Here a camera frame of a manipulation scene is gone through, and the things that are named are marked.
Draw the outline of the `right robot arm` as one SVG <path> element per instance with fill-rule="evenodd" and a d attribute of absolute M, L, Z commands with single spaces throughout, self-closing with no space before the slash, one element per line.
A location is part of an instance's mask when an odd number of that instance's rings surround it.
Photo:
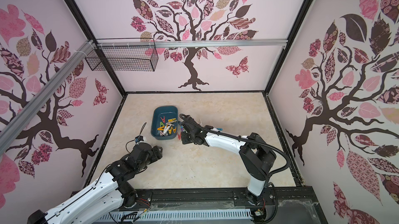
<path fill-rule="evenodd" d="M 201 126 L 191 116 L 180 114 L 181 134 L 183 144 L 204 145 L 230 151 L 238 155 L 250 175 L 246 188 L 246 198 L 257 205 L 261 201 L 264 188 L 276 171 L 272 168 L 276 161 L 274 147 L 266 142 L 257 133 L 249 136 L 235 136 L 224 133 L 219 129 L 206 125 Z"/>

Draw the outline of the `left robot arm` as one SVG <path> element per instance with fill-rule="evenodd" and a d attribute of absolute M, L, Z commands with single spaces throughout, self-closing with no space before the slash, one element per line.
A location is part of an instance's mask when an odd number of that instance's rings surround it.
<path fill-rule="evenodd" d="M 37 210 L 27 223 L 92 224 L 121 206 L 131 208 L 138 195 L 129 180 L 162 157 L 162 147 L 139 142 L 130 153 L 108 165 L 93 183 L 46 212 Z"/>

